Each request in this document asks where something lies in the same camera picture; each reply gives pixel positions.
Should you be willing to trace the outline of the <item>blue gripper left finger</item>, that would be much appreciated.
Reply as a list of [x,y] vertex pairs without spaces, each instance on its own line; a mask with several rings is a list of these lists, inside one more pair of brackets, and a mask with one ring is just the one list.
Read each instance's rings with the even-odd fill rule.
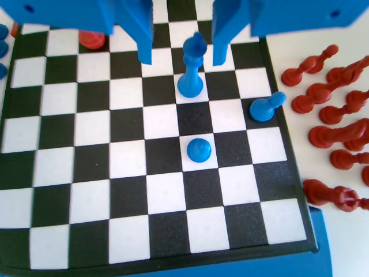
[[153,1],[117,0],[116,23],[136,42],[138,59],[143,64],[152,64]]

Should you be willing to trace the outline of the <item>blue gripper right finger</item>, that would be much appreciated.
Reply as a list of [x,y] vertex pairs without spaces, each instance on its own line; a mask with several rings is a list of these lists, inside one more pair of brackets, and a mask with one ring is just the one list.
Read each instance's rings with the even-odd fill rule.
[[222,65],[231,40],[250,23],[247,0],[215,0],[213,2],[213,65]]

